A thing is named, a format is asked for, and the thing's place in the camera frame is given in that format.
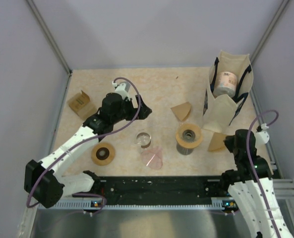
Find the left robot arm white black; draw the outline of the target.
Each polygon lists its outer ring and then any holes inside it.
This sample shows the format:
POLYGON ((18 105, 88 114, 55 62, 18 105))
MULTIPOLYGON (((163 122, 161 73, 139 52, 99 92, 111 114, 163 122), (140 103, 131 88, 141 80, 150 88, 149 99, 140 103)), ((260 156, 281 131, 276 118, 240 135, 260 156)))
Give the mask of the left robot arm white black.
POLYGON ((24 177, 24 190, 28 193, 26 207, 34 207, 32 199, 45 208, 51 208, 61 198, 75 193, 85 192, 92 197, 98 195, 101 188, 93 172, 84 171, 76 176, 64 176, 63 173, 86 150, 106 136, 115 134, 115 124, 123 120, 131 124, 135 120, 146 119, 152 113, 140 95, 135 98, 137 108, 128 97, 124 98, 119 93, 107 94, 97 112, 88 117, 67 142, 40 161, 28 162, 24 177))

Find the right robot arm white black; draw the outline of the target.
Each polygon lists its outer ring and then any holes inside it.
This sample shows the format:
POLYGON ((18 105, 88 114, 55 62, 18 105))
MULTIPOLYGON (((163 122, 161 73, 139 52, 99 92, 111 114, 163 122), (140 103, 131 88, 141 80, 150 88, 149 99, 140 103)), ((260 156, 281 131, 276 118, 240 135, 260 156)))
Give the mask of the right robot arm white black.
POLYGON ((291 238, 278 205, 272 174, 267 161, 257 155, 254 134, 238 129, 224 144, 232 153, 236 170, 221 175, 220 192, 231 196, 253 238, 291 238))

